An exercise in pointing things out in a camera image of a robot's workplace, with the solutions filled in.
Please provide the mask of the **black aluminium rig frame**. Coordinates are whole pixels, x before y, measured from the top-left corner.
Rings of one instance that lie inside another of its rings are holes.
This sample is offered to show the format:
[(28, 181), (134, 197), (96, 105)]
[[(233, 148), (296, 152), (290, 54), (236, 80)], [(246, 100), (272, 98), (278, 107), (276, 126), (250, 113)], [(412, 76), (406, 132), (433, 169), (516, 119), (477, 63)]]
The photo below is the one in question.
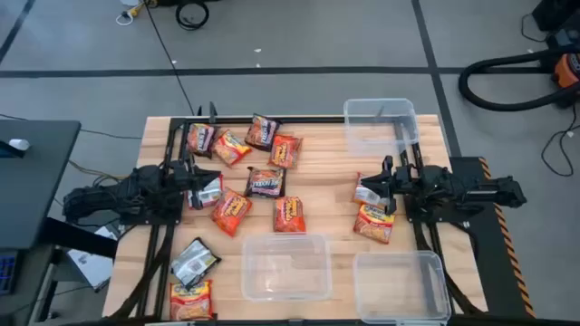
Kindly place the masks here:
[[(303, 200), (307, 230), (327, 236), (332, 253), (333, 288), (327, 301), (252, 302), (242, 295), (241, 246), (246, 236), (272, 230), (272, 203), (251, 199), (252, 210), (237, 235), (223, 233), (209, 218), (211, 209), (184, 209), (173, 236), (171, 253), (179, 254), (200, 236), (223, 261), (209, 278), (213, 280), (212, 303), (217, 321), (258, 320), (352, 320), (357, 318), (353, 288), (353, 258), (358, 252), (410, 252), (416, 249), (411, 224), (398, 203), (394, 232), (389, 244), (379, 244), (353, 232), (358, 207), (352, 202), (356, 172), (379, 173), (382, 157), (358, 157), (349, 152), (344, 118), (338, 115), (274, 116), (283, 121), (281, 133), (304, 138), (297, 169), (288, 175), (286, 191)], [(177, 117), (148, 117), (140, 144), (137, 166), (158, 164), (164, 158), (170, 121)], [(448, 166), (450, 160), (437, 115), (419, 115), (420, 150), (427, 164)], [(243, 191), (248, 166), (265, 167), (267, 153), (254, 150), (232, 168), (214, 158), (199, 158), (207, 169), (222, 169), (227, 187)], [(482, 311), (488, 310), (469, 236), (452, 225), (438, 225), (440, 243), (448, 273)], [(117, 249), (109, 291), (102, 316), (117, 311), (130, 295), (144, 269), (151, 239), (151, 226), (136, 226)]]

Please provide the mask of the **blue lit keyboard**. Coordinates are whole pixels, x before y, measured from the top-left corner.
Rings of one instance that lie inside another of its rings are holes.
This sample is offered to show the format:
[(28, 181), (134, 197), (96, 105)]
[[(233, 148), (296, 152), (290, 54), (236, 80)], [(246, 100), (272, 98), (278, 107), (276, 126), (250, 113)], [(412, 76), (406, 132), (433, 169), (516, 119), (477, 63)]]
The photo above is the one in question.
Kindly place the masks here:
[(17, 250), (0, 250), (0, 296), (15, 289), (21, 255)]

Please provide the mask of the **red yellow Maruchan ramen packet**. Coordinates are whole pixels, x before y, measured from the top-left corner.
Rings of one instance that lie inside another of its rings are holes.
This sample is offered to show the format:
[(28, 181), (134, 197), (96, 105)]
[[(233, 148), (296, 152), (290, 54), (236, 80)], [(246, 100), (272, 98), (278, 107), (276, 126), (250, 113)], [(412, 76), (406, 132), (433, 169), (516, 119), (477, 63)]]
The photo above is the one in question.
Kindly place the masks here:
[(186, 195), (188, 208), (203, 209), (215, 205), (221, 197), (223, 191), (223, 176), (213, 179), (206, 187), (199, 191), (189, 190)]
[(235, 165), (251, 152), (230, 129), (221, 132), (213, 143), (213, 152), (229, 167)]
[(387, 215), (383, 208), (363, 204), (357, 213), (353, 231), (382, 244), (388, 244), (394, 224), (394, 215)]
[(190, 290), (180, 283), (172, 283), (169, 289), (169, 317), (173, 321), (212, 319), (211, 290), (211, 280), (198, 283)]

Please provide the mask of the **orange black vacuum cleaner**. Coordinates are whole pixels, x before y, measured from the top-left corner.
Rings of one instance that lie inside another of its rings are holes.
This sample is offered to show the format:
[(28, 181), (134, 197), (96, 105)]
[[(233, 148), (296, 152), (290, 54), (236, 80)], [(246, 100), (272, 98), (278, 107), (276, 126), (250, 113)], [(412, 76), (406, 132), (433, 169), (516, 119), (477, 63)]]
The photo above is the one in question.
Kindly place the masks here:
[(561, 89), (573, 86), (580, 82), (580, 27), (562, 27), (547, 38), (547, 46), (550, 50), (568, 48), (574, 46), (575, 53), (565, 53), (559, 58), (553, 59), (550, 66), (553, 67), (552, 81)]

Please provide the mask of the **orange Maruchan ramen packet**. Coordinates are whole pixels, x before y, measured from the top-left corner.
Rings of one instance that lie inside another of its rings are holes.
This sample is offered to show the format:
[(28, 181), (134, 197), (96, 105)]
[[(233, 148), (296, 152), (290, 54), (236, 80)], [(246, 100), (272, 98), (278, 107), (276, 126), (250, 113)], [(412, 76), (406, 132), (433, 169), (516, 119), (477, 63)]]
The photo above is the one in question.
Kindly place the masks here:
[(299, 197), (279, 197), (275, 200), (274, 231), (279, 233), (306, 231), (303, 203)]
[(234, 237), (252, 205), (248, 198), (226, 187), (211, 214), (211, 220), (227, 235)]
[(302, 138), (289, 135), (276, 135), (271, 148), (268, 164), (280, 168), (295, 168)]
[(386, 207), (389, 205), (389, 199), (380, 197), (378, 194), (370, 190), (368, 187), (362, 185), (362, 179), (366, 175), (361, 172), (357, 173), (357, 182), (354, 188), (353, 202), (358, 204), (367, 204), (379, 207)]

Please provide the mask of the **black platform with hazard stripes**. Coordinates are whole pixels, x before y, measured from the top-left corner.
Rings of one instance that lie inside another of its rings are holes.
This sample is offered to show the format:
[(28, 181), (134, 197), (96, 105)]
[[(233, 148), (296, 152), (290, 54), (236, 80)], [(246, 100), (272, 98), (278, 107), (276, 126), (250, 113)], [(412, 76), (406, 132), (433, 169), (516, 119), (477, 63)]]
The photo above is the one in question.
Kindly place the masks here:
[[(455, 157), (453, 174), (470, 182), (491, 179), (484, 158)], [(494, 316), (536, 316), (502, 207), (485, 203), (464, 230), (443, 225), (442, 246), (449, 274), (473, 305)]]

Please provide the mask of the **black equipment case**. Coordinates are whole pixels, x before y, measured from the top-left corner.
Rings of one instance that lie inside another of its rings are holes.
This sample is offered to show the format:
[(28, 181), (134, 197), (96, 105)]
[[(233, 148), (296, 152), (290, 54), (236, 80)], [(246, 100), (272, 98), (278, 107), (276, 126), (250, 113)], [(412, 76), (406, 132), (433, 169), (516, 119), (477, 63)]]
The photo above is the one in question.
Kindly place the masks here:
[(578, 8), (580, 0), (541, 0), (531, 15), (540, 31), (557, 29)]

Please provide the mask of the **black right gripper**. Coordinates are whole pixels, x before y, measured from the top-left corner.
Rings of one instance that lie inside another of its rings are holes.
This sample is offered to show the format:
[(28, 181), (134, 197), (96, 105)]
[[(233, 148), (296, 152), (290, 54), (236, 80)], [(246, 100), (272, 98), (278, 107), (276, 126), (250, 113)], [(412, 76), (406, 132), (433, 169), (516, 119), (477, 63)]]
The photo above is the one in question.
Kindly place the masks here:
[(361, 183), (378, 196), (387, 196), (388, 205), (385, 207), (385, 214), (392, 215), (397, 209), (395, 195), (409, 195), (414, 190), (413, 172), (418, 172), (418, 168), (410, 163), (397, 167), (394, 172), (393, 156), (386, 156), (382, 162), (382, 170), (387, 175), (376, 175), (361, 179)]

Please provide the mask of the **black Maruchan ramen packet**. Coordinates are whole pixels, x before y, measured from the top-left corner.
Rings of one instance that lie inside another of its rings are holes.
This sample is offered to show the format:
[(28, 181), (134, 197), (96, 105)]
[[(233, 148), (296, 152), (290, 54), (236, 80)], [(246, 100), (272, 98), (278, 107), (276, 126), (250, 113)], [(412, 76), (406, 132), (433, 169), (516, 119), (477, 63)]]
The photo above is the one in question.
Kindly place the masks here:
[(255, 149), (270, 151), (274, 137), (281, 125), (282, 123), (279, 120), (270, 119), (255, 113), (245, 136), (245, 143)]
[(218, 133), (218, 127), (193, 123), (189, 126), (187, 143), (192, 155), (212, 158), (212, 146)]
[(285, 195), (286, 170), (248, 167), (246, 197), (279, 198)]
[(171, 273), (190, 290), (220, 262), (200, 237), (196, 237), (170, 264)]

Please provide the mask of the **labelled clear plastic bin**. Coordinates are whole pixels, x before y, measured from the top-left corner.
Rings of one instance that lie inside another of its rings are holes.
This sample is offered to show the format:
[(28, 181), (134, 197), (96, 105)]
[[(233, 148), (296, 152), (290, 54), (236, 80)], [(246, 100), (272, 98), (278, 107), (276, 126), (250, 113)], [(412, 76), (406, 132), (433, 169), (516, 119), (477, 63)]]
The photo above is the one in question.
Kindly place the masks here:
[(241, 259), (241, 292), (245, 299), (322, 301), (332, 291), (332, 260), (324, 235), (269, 233), (245, 239)]

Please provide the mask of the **black desk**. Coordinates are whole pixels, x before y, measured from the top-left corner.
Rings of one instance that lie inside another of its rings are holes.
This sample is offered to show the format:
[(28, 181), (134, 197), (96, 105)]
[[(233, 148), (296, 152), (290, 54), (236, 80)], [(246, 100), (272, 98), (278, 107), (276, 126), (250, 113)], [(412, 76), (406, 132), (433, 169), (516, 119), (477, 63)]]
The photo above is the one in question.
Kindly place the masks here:
[(116, 241), (48, 216), (80, 128), (77, 120), (0, 120), (0, 250), (21, 253), (14, 291), (0, 296), (0, 326), (28, 324), (57, 245), (116, 254)]

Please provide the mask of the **white paper sheets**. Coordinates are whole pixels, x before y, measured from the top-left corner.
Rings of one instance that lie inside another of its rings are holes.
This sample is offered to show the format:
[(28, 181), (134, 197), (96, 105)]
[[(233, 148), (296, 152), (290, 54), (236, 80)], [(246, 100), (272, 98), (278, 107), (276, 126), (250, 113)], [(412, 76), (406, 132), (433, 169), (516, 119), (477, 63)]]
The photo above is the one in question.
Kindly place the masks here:
[(70, 249), (66, 254), (94, 291), (98, 292), (110, 280), (113, 269), (112, 258), (76, 249)]

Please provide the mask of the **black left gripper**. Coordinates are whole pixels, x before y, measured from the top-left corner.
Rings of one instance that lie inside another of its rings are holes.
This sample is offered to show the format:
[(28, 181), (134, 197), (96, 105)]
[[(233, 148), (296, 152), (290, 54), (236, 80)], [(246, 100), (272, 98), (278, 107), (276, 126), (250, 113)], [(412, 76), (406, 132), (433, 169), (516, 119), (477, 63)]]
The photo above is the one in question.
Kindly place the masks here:
[(203, 188), (201, 182), (212, 182), (214, 179), (220, 178), (221, 173), (220, 170), (199, 168), (198, 174), (201, 177), (198, 177), (189, 169), (189, 165), (185, 161), (177, 161), (175, 166), (176, 185), (185, 194), (186, 201), (191, 209), (201, 209), (203, 207), (197, 195), (197, 192)]

